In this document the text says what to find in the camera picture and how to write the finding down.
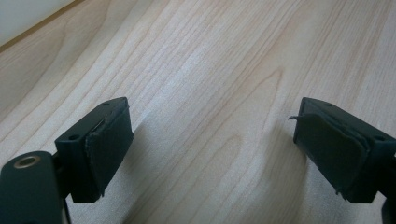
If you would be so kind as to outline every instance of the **wood grain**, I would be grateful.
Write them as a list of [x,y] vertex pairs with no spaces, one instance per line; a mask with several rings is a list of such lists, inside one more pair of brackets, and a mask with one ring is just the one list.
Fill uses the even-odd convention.
[[0,52],[0,164],[127,96],[135,140],[74,223],[381,223],[292,143],[303,96],[396,136],[391,0],[85,0]]

